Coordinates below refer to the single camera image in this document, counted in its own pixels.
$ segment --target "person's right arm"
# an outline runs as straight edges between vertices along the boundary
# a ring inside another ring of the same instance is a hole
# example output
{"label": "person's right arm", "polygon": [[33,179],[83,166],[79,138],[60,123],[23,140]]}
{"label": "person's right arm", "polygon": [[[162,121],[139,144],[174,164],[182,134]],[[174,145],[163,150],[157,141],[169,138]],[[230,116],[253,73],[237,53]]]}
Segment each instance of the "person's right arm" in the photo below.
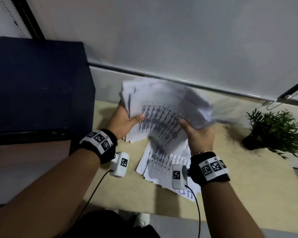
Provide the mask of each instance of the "person's right arm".
{"label": "person's right arm", "polygon": [[[188,135],[192,156],[198,152],[213,150],[213,127],[195,130],[183,119],[180,124]],[[228,181],[206,184],[201,187],[201,193],[212,238],[264,238]]]}

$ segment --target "green plant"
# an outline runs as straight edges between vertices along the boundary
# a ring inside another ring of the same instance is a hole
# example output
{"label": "green plant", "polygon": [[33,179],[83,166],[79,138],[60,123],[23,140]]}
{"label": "green plant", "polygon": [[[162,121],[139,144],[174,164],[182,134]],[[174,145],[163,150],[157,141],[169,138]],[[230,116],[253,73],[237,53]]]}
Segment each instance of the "green plant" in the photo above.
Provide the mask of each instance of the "green plant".
{"label": "green plant", "polygon": [[251,134],[260,148],[268,148],[286,159],[285,152],[298,158],[298,120],[289,111],[248,114]]}

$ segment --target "black plant pot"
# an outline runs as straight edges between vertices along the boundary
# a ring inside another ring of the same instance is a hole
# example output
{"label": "black plant pot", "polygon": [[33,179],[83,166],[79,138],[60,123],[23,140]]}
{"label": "black plant pot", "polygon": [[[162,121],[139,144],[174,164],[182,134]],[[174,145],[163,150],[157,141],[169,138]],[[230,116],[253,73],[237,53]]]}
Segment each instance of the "black plant pot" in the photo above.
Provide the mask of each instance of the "black plant pot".
{"label": "black plant pot", "polygon": [[247,136],[242,140],[242,144],[244,145],[245,148],[248,150],[254,150],[257,148],[263,148],[257,139],[255,139],[253,136]]}

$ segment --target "person's left thumb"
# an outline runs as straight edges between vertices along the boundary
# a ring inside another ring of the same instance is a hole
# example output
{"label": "person's left thumb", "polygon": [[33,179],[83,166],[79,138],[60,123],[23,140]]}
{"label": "person's left thumb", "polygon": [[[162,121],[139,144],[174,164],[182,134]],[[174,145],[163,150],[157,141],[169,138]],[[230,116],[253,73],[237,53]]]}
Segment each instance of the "person's left thumb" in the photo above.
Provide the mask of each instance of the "person's left thumb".
{"label": "person's left thumb", "polygon": [[131,124],[131,127],[135,126],[136,124],[140,123],[145,119],[144,114],[139,114],[133,118],[131,118],[128,122]]}

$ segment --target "person's left arm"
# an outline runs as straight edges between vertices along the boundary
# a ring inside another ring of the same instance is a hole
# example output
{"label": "person's left arm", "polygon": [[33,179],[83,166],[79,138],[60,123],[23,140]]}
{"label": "person's left arm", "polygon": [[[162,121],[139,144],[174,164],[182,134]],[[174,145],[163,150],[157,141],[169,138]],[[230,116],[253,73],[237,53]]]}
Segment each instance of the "person's left arm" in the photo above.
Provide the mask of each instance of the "person's left arm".
{"label": "person's left arm", "polygon": [[[117,139],[144,115],[128,118],[120,102],[106,127]],[[80,148],[0,209],[0,238],[51,238],[64,230],[100,165],[96,153]]]}

